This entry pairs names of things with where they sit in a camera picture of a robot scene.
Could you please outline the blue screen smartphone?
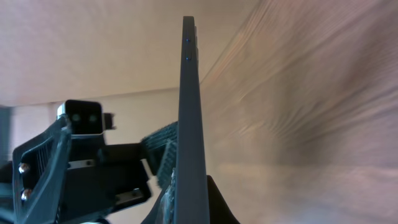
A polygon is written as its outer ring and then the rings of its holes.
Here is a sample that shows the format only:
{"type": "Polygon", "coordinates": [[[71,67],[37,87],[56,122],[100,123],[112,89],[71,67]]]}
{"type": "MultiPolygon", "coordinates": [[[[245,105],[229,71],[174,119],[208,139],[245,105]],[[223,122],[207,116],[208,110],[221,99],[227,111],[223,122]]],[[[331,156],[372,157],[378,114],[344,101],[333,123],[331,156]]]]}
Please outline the blue screen smartphone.
{"type": "Polygon", "coordinates": [[[183,18],[174,222],[210,222],[195,19],[183,18]]]}

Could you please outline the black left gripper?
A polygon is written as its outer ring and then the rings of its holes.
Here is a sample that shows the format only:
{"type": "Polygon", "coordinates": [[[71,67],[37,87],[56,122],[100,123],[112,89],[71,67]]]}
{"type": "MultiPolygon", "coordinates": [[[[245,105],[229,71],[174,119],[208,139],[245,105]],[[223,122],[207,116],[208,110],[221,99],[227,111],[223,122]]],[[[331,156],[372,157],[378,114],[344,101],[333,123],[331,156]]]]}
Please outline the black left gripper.
{"type": "Polygon", "coordinates": [[[160,188],[177,160],[178,122],[139,144],[105,146],[72,139],[67,116],[17,147],[1,172],[1,223],[104,222],[151,197],[141,151],[160,188]]]}

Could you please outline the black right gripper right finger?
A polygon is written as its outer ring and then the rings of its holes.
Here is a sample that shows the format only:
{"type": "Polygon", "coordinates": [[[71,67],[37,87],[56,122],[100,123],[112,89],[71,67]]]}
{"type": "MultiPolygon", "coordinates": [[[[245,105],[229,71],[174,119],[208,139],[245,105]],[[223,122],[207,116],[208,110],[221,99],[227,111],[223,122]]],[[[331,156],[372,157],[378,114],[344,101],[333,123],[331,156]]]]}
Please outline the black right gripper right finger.
{"type": "Polygon", "coordinates": [[[211,224],[239,224],[219,191],[212,176],[207,175],[209,213],[211,224]]]}

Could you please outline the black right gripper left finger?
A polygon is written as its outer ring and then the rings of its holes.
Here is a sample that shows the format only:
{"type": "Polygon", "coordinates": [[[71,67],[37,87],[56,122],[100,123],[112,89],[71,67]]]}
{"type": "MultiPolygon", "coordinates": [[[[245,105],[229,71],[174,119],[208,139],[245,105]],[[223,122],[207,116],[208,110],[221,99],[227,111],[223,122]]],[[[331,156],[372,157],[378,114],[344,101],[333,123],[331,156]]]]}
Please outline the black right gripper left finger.
{"type": "Polygon", "coordinates": [[[158,196],[154,206],[141,224],[174,224],[175,210],[175,168],[172,169],[165,189],[158,196]]]}

